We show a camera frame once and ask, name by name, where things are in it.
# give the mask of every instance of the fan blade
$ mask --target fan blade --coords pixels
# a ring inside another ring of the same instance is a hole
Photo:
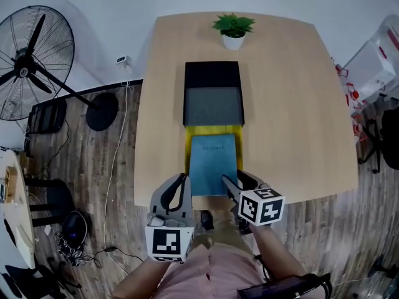
[[[17,75],[17,72],[15,70],[12,70],[12,71],[7,72],[6,74],[2,75],[0,77],[0,85],[3,85],[8,80],[10,80],[11,78],[15,77],[16,75]]]
[[[33,74],[29,74],[27,76],[34,85],[36,85],[39,89],[41,89],[42,91],[45,91],[48,94],[51,94],[51,90],[47,87],[46,84],[44,84],[42,81],[40,81],[35,75]]]
[[[58,78],[53,76],[49,71],[47,71],[44,67],[40,66],[36,63],[36,70],[39,71],[42,75],[47,77],[49,80],[52,80],[55,84],[59,85],[62,88],[68,89],[64,83],[62,83]]]
[[[25,53],[26,57],[30,57],[33,54],[33,51],[35,49],[35,45],[37,42],[37,38],[39,37],[40,31],[42,30],[42,26],[43,26],[43,22],[44,22],[45,18],[46,18],[46,15],[43,14],[42,17],[40,18],[39,22],[37,23],[35,31],[33,32],[31,40],[29,41],[29,44],[27,46],[27,50]]]

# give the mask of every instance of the blue book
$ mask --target blue book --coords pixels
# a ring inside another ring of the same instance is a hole
[[[237,183],[236,141],[233,134],[194,136],[190,181],[193,196],[225,196],[222,175]]]

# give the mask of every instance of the potted plant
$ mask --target potted plant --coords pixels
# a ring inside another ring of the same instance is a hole
[[[229,50],[238,50],[244,41],[247,32],[252,32],[251,24],[254,19],[238,17],[234,13],[218,16],[219,20],[214,21],[213,28],[220,30],[224,46]]]

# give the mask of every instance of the white pot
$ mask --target white pot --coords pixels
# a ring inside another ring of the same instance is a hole
[[[244,42],[244,38],[243,37],[228,37],[226,35],[222,35],[223,37],[223,44],[226,47],[226,49],[229,50],[238,50],[241,47],[241,44],[243,44]]]

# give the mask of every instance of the yellow tray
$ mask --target yellow tray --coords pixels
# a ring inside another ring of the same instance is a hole
[[[241,125],[186,126],[185,172],[190,171],[191,140],[196,135],[234,134],[236,140],[237,169],[243,170],[243,127]]]

